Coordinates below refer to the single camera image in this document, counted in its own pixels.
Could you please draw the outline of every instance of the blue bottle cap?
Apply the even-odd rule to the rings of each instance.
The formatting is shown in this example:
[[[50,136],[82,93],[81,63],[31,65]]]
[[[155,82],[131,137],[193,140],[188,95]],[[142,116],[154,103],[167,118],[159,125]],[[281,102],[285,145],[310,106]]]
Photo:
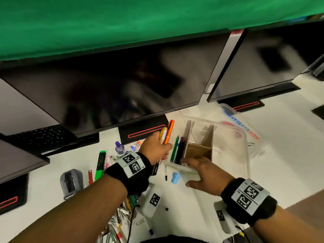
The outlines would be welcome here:
[[[180,179],[180,177],[181,177],[180,174],[174,172],[174,173],[172,174],[172,180],[171,180],[171,182],[172,182],[173,184],[177,184],[177,183],[178,183],[178,180]]]

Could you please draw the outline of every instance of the black wristband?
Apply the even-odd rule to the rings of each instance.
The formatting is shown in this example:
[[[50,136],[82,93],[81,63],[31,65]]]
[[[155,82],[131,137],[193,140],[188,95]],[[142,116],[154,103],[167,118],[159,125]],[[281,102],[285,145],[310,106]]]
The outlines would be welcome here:
[[[224,189],[221,194],[221,198],[224,203],[227,205],[227,212],[231,217],[233,217],[238,223],[246,224],[248,223],[250,226],[253,226],[255,222],[259,219],[266,219],[271,217],[275,211],[277,206],[277,201],[271,197],[270,195],[266,196],[266,198],[262,201],[262,203],[258,206],[253,215],[250,215],[246,209],[237,201],[232,199],[233,194],[237,191],[238,187],[245,181],[244,178],[237,178],[232,180]],[[247,206],[251,204],[252,200],[249,196],[246,196]]]
[[[153,167],[141,153],[137,153],[140,156],[140,159],[145,165],[145,168],[132,175],[130,178],[127,177],[124,169],[120,166],[119,163],[115,163],[112,166],[108,167],[105,170],[105,173],[110,175],[113,178],[120,180],[127,189],[128,195],[141,194],[148,188],[148,178],[152,174]]]

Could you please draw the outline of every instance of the wristband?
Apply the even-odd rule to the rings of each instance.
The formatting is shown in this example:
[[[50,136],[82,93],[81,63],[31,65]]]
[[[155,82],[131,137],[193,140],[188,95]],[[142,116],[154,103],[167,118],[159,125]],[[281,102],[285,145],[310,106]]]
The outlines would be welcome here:
[[[105,173],[120,180],[127,189],[127,196],[130,196],[147,190],[152,169],[145,155],[131,152],[116,159],[116,163],[108,167]]]
[[[251,179],[237,178],[224,189],[221,198],[227,205],[227,212],[238,223],[253,226],[259,219],[271,217],[277,200]]]

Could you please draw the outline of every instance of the black keyboard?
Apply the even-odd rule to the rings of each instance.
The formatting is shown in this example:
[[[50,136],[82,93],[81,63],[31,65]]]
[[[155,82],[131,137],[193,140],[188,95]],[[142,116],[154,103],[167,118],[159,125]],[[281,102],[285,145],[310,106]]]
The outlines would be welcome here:
[[[34,155],[64,147],[78,139],[60,124],[9,135],[8,138],[13,145]]]

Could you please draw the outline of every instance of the human hand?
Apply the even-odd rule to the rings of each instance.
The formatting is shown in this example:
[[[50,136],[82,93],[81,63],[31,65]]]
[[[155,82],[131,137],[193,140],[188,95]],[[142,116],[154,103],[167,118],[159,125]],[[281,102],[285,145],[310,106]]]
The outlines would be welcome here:
[[[167,155],[173,146],[171,143],[161,145],[159,143],[159,136],[160,132],[154,132],[143,141],[139,150],[140,153],[148,158],[152,165],[160,160],[167,159]]]
[[[190,180],[186,183],[186,186],[212,195],[220,196],[229,182],[235,179],[235,177],[219,168],[205,157],[199,159],[184,158],[181,159],[181,163],[188,164],[190,167],[195,168],[200,176],[200,181]]]

